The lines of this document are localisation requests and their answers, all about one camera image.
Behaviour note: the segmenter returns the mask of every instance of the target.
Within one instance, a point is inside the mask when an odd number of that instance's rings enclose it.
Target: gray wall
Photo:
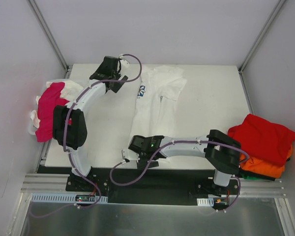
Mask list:
[[[0,1],[0,236],[40,145],[27,133],[35,96],[64,70],[25,0]]]
[[[69,64],[239,66],[278,0],[37,0]]]
[[[255,113],[295,131],[295,0],[289,0],[244,72]],[[283,180],[295,215],[295,145]]]

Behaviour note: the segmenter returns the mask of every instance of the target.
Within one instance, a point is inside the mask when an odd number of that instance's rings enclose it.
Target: folded red clothing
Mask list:
[[[249,155],[277,166],[284,166],[295,132],[249,114],[241,125],[229,129],[228,135],[241,143]]]
[[[41,95],[38,101],[37,116],[40,119],[39,128],[36,131],[38,142],[46,142],[53,138],[53,117],[56,105],[64,106],[69,101],[60,98],[64,83],[52,83]]]

